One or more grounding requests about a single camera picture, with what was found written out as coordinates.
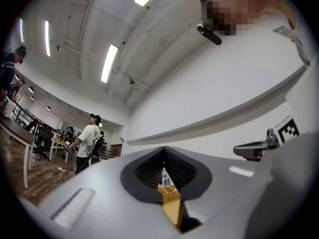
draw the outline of ceiling pipe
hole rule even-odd
[[[80,32],[79,32],[78,51],[82,50],[82,41],[83,41],[83,37],[84,37],[85,26],[86,26],[86,22],[87,22],[87,19],[88,19],[88,16],[89,16],[89,13],[91,11],[91,8],[93,6],[94,1],[95,0],[88,0],[86,7],[85,7],[84,15],[83,15],[81,26],[80,26]],[[78,76],[80,79],[82,79],[80,57],[78,57]]]
[[[68,47],[68,46],[62,45],[62,44],[58,43],[57,41],[51,40],[51,42],[54,42],[54,43],[58,44],[61,48],[64,48],[64,49],[67,49],[67,50],[71,50],[71,51],[73,51],[73,52],[75,52],[75,53],[80,54],[80,55],[83,56],[83,57],[89,58],[89,59],[91,59],[91,60],[93,60],[93,61],[95,61],[95,62],[98,62],[98,63],[100,63],[101,65],[103,65],[103,61],[101,61],[101,60],[99,60],[99,59],[97,59],[97,58],[94,58],[94,57],[92,57],[92,56],[90,56],[90,55],[86,55],[86,54],[84,54],[84,53],[82,53],[82,52],[80,52],[80,51],[78,51],[78,50],[75,50],[75,49],[73,49],[73,48],[70,48],[70,47]],[[128,78],[134,80],[135,82],[141,84],[143,87],[147,88],[148,90],[152,90],[151,87],[149,87],[149,86],[145,85],[144,83],[138,81],[137,79],[133,78],[132,76],[130,76],[130,75],[128,75],[128,74],[126,74],[126,73],[124,73],[124,72],[118,70],[118,69],[115,69],[115,68],[112,68],[112,70],[117,71],[117,72],[119,72],[119,73],[125,75],[126,77],[128,77]]]

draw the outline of black cap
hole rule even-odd
[[[14,52],[18,53],[19,56],[22,58],[25,58],[26,56],[26,47],[21,45],[18,49],[16,49]]]
[[[101,117],[98,115],[94,115],[92,118],[96,119],[96,122],[97,122],[96,125],[99,125],[102,121]]]

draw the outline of person's arm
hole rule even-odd
[[[74,143],[70,144],[68,148],[69,148],[69,149],[73,149],[73,148],[75,148],[76,146],[80,145],[81,143],[83,143],[83,141],[78,138]]]
[[[16,95],[16,91],[14,91],[13,94],[12,94],[12,98],[11,98],[11,101],[12,101],[12,102],[14,102],[14,97],[15,97],[15,95]]]
[[[7,68],[4,67],[2,70],[4,70],[2,72],[1,75],[1,89],[0,89],[0,99],[3,100],[5,99],[6,96],[6,91],[9,91],[9,89],[11,88],[11,81],[14,78],[14,69],[12,68]]]
[[[0,100],[5,99],[5,89],[0,89]]]
[[[85,127],[83,132],[80,134],[79,138],[72,144],[69,145],[69,147],[66,148],[67,151],[69,151],[70,149],[80,145],[82,142],[84,142],[87,138],[89,137],[89,131],[88,129]]]

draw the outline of black pants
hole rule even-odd
[[[83,171],[85,168],[89,167],[89,157],[76,157],[76,172],[75,174],[78,174],[79,172]]]

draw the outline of white t-shirt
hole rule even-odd
[[[92,144],[94,137],[96,136],[97,139],[99,139],[100,135],[100,130],[97,125],[87,125],[79,136],[79,139],[82,140],[83,143],[79,147],[77,156],[88,157],[88,153],[86,152],[88,143]]]

